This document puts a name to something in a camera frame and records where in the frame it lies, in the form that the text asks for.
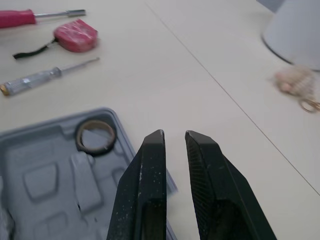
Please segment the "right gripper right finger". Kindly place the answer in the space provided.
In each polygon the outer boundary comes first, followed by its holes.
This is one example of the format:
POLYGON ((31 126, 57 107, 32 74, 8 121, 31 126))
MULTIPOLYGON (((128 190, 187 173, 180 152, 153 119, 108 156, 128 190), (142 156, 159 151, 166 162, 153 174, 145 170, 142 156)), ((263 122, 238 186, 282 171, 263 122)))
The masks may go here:
POLYGON ((247 179, 211 137, 185 133, 191 195, 202 240, 274 240, 247 179))

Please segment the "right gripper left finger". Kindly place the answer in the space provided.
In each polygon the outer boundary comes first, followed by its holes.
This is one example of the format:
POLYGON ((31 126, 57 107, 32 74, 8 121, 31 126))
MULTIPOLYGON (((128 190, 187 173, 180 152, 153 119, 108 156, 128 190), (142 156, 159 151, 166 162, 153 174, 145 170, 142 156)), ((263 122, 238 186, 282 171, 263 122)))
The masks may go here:
POLYGON ((108 240, 164 240, 167 175, 164 131, 147 135, 119 180, 108 240))

